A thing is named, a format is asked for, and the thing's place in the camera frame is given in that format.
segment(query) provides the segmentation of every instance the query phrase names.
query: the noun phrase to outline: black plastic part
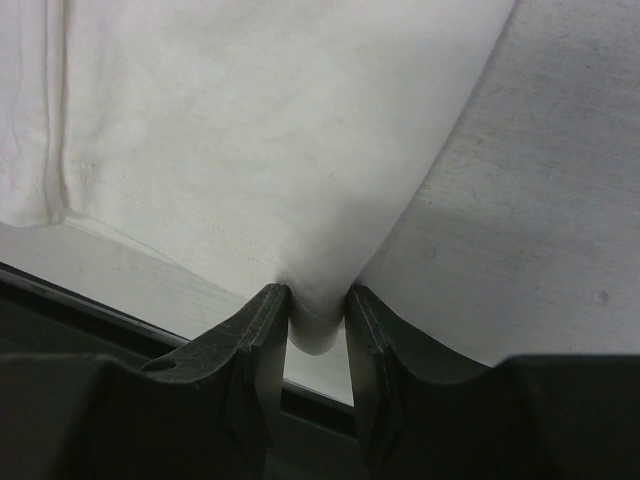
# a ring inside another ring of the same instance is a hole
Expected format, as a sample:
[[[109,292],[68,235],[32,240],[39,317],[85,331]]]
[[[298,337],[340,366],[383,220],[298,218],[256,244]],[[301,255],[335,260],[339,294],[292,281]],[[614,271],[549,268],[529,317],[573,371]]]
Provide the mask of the black plastic part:
[[[0,353],[109,354],[138,370],[186,343],[171,332],[0,264]],[[271,433],[275,448],[267,454],[268,480],[369,478],[358,456],[350,406],[285,382],[278,424]]]
[[[640,478],[640,357],[520,356],[488,369],[360,286],[346,328],[372,478]]]
[[[142,371],[100,355],[1,357],[0,478],[262,478],[287,311],[288,289],[269,285]]]

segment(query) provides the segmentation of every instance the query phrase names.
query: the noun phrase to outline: fabric fold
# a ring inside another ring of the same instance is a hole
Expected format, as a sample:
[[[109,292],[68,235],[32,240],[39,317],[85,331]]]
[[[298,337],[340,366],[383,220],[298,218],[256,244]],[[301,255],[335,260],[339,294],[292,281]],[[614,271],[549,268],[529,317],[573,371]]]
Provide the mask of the fabric fold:
[[[241,296],[288,283],[294,341],[320,353],[513,0],[70,5],[69,210]],[[52,221],[36,207],[55,201],[20,205],[15,191],[2,187],[4,221]]]
[[[64,1],[0,1],[0,221],[64,219]]]

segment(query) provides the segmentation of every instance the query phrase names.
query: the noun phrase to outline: white cloth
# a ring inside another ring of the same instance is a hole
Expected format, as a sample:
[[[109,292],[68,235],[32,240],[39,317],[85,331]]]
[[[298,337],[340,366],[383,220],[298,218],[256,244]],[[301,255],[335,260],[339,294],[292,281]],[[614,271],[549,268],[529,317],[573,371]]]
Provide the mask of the white cloth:
[[[286,282],[323,351],[512,4],[0,0],[0,221],[66,209],[240,295]]]

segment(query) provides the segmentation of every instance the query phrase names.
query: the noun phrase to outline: gray surface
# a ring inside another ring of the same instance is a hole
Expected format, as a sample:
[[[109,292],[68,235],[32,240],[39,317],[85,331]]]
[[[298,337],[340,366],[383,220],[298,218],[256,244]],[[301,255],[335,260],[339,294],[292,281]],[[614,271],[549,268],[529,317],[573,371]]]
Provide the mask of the gray surface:
[[[640,351],[640,2],[516,6],[362,280],[476,359]]]

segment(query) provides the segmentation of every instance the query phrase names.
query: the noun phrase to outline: small hole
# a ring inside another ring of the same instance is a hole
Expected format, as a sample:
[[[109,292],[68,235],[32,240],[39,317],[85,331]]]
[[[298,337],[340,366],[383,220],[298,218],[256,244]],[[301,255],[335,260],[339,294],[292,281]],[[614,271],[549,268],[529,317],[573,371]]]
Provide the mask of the small hole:
[[[147,363],[142,367],[143,372],[162,372],[164,370],[171,370],[177,367],[178,364],[173,360],[155,360],[151,363]]]

